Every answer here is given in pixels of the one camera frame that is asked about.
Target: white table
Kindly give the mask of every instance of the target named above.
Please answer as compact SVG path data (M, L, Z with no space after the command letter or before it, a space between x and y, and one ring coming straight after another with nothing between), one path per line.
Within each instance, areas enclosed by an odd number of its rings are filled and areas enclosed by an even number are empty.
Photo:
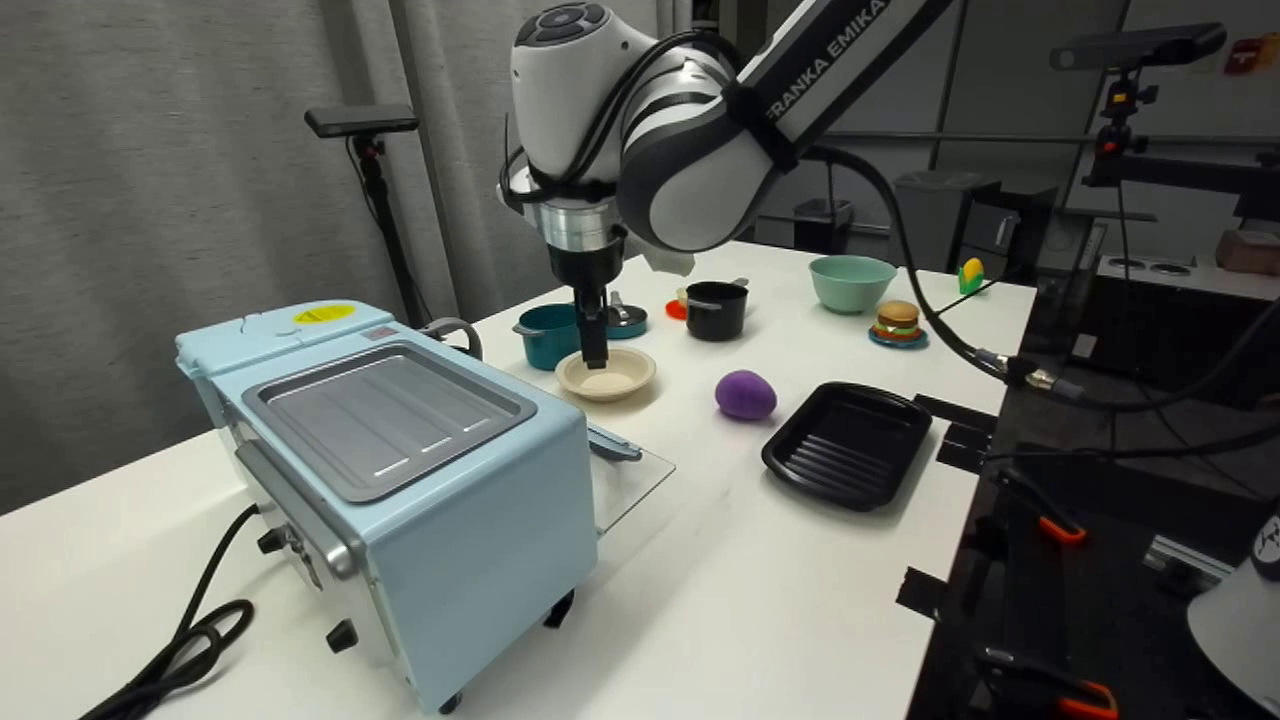
M1280 277L1254 277L1254 274L1228 274L1217 269L1217 261L1183 263L1189 274L1158 269L1159 255L1131 255L1138 263L1123 274L1121 255L1099 255L1096 277L1123 282L1123 284L1158 284L1158 289L1180 289L1180 293L1206 293L1206 298L1242 298L1242 301L1275 301Z
M934 341L929 353L867 343L866 318L830 318L810 289L810 255L727 243L698 282L752 282L748 332L699 343L661 306L687 282L628 263L624 301L652 312L631 341L661 364L652 398L588 408L677 466L617 531L562 634L530 634L459 704L463 715L905 715L934 624L896 604L913 569L948 576L977 479L934 461L943 423L891 512L860 515L781 488L759 449L823 380L929 394L1001 411L1005 387ZM952 277L923 277L937 306ZM509 308L481 326L488 362L526 369ZM948 322L962 337L1013 353L1031 289L995 284ZM713 384L756 369L781 394L775 423L727 423ZM198 438L0 520L0 715L80 715L119 690L172 634L220 529L250 504L220 438ZM155 715L422 715L410 683L325 647L320 596L284 556L237 539L207 604L256 600L260 615L206 693Z

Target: small cup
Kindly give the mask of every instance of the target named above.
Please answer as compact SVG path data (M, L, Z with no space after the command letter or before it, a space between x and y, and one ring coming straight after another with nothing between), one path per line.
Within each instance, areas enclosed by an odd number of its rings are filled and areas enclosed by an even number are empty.
M580 343L571 306L530 308L515 332L526 337L526 362L542 373L551 373Z
M687 337L738 341L744 337L748 289L744 284L687 284Z

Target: purple ball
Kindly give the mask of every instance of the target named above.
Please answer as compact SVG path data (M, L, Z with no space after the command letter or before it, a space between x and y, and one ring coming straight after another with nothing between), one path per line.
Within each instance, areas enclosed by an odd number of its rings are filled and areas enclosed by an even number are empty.
M715 404L727 421L759 423L775 408L775 394L756 373L727 373L715 384Z

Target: toaster oven window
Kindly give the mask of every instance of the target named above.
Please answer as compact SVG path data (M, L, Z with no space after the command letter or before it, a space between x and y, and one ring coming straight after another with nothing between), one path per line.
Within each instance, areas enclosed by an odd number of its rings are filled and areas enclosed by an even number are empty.
M250 404L353 504L427 479L534 418L526 398L411 343L256 387Z

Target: power cord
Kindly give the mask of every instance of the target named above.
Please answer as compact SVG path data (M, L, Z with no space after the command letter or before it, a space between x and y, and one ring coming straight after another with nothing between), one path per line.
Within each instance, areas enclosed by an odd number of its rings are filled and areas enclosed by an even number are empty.
M185 620L175 624L172 639L119 690L112 693L110 702L101 702L94 714L85 714L85 720L137 720L137 715L149 715L152 709L165 704L170 693L175 690L193 690L198 679L206 679L217 662L226 655L226 647L231 647L256 609L250 600L228 600L211 614L199 614L199 600L211 586L211 574L220 569L226 553L231 547L237 531L256 515L260 508L250 504L231 524L228 531L220 536L220 546L211 547L206 574L199 574L199 586L190 600L190 614Z
M972 369L995 378L1001 384L1023 384L1030 373L1031 373L1023 362L1001 362L995 353L985 353L985 347L966 343L966 337L958 337L952 326L929 306L929 298L923 298L923 289L922 289L922 277L915 277L915 251L913 251L913 241L909 241L905 208L896 205L896 191L891 191L887 176L884 176L877 166L867 166L866 157L853 157L853 154L840 154L840 148L810 148L806 157L823 161L823 166L840 166L840 169L850 169L850 172L857 172L860 179L873 183L873 191L877 191L882 205L887 208L896 243L905 250L909 284L913 284L913 298L915 298L929 329L934 329L962 362L967 362Z
M1174 418L1167 418L1166 408L1158 408L1158 421L1159 421L1159 428L1166 428L1180 449L1192 445L1192 440L1174 423ZM1211 457L1189 457L1189 461L1201 461L1217 479L1242 488L1243 497L1265 500L1262 488L1243 485L1242 478L1234 478L1228 470L1222 470Z
M605 195L609 183L595 187L595 183L580 183L580 179L585 179L585 172L595 166L595 157L599 157L599 148L605 148L617 115L624 112L624 99L631 97L631 89L636 89L636 85L643 82L643 74L647 74L670 47L677 47L677 43L713 47L713 52L721 52L731 67L740 63L740 52L738 52L724 36L704 32L704 30L699 30L699 32L677 32L677 36L663 36L663 41L647 43L647 47L636 55L636 63L631 63L631 67L609 89L609 97L599 99L599 109L595 109L585 140L577 145L577 154L571 154L571 161L569 161L569 169L563 169L562 176L544 176L544 172L538 172L538 169L530 166L530 172L538 176L542 187L538 187L538 191L515 191L515 187L511 187L511 172L515 172L515 166L526 161L526 148L509 154L509 161L503 161L503 169L501 169L501 179L498 179L503 205L509 205L509 208L526 208L526 205L542 205L542 200L551 200L551 195L563 195L563 191L599 191L599 195Z
M1121 229L1121 269L1123 269L1123 308L1121 308L1121 326L1131 326L1131 301L1128 301L1128 289L1131 289L1131 277L1128 277L1128 200L1123 200L1123 183L1117 183L1117 229ZM1158 408L1167 408L1167 404L1183 404L1192 398L1206 398L1211 394L1217 384L1223 384L1237 364L1258 353L1258 343L1274 332L1274 326L1280 322L1280 298L1237 337L1237 343L1192 384L1167 394L1167 398L1143 398L1138 404L1114 404L1114 401L1092 401L1092 398L1079 398L1079 408L1096 408L1096 411L1158 411Z
M985 347L972 347L966 343L943 322L941 312L929 306L923 289L922 289L922 277L915 277L915 255L913 255L913 241L909 241L909 226L905 226L905 212L896 205L896 191L891 183L884 179L884 172L853 154L840 154L840 148L810 148L811 161L830 161L830 166L840 166L857 176L866 176L873 183L873 191L884 200L887 217L891 217L891 232L905 250L905 269L909 269L909 284L913 284L913 298L923 312L923 322L934 326L934 332L962 355L967 362L972 369L995 378L1001 384L1022 384L1030 380L1030 387L1039 387L1048 398L1062 398L1062 401L1079 401L1085 387L1064 387L1062 380L1048 380L1046 378L1035 380L1035 364L1031 362L1001 362L995 353L985 353ZM1206 440L1206 445L1183 445L1183 449L1062 449L1062 452L995 452L995 457L985 457L985 461L1007 461L1007 457L1114 457L1114 461L1123 461L1123 457L1222 457L1222 452L1237 452L1237 449L1254 449L1254 445L1265 445L1265 440L1275 440L1280 438L1280 421L1258 428L1258 432L1242 432L1242 438L1222 438L1222 440Z

